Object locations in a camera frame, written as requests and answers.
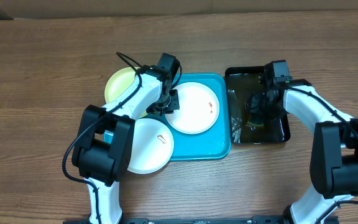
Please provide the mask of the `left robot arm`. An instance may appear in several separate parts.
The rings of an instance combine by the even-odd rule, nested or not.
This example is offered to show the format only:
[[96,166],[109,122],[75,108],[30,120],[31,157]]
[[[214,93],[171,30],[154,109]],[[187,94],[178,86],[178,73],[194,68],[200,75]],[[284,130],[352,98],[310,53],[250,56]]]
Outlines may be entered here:
[[119,183],[129,167],[135,122],[142,114],[172,113],[179,108],[177,75],[179,65],[134,68],[131,82],[118,84],[117,97],[102,107],[85,108],[77,137],[64,159],[71,159],[79,177],[72,180],[87,185],[91,213],[87,223],[119,223]]

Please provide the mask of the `white plate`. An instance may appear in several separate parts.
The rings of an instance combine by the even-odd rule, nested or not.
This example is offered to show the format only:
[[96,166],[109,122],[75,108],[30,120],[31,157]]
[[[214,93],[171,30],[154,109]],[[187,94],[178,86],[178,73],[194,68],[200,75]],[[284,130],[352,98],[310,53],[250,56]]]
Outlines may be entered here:
[[138,119],[127,170],[135,174],[156,172],[168,163],[173,149],[173,135],[166,125],[156,119]]
[[166,114],[168,123],[184,134],[199,134],[207,131],[219,116],[219,101],[216,94],[204,84],[186,82],[175,87],[180,108]]

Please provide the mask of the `green yellow sponge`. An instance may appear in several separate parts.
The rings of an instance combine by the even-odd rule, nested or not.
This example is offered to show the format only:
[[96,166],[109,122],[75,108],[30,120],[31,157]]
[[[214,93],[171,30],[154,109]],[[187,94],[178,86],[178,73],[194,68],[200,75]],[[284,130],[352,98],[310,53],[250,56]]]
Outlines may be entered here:
[[264,125],[264,117],[257,114],[250,114],[247,120],[247,125],[253,127],[260,127]]

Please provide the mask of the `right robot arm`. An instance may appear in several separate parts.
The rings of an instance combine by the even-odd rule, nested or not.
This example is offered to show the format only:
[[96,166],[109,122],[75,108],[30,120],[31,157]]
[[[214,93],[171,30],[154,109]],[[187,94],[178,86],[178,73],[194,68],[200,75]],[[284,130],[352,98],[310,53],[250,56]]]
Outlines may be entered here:
[[292,114],[313,134],[311,186],[286,208],[285,223],[324,223],[342,205],[358,205],[358,118],[337,110],[306,80],[266,85],[245,107],[252,124]]

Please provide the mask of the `white plate front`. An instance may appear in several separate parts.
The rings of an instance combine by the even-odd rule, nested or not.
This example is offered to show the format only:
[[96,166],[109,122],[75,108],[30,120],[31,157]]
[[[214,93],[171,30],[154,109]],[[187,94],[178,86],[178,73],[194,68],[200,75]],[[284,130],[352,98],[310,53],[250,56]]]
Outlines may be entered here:
[[168,163],[173,149],[173,135],[166,125],[156,119],[138,119],[127,170],[135,174],[156,172]]

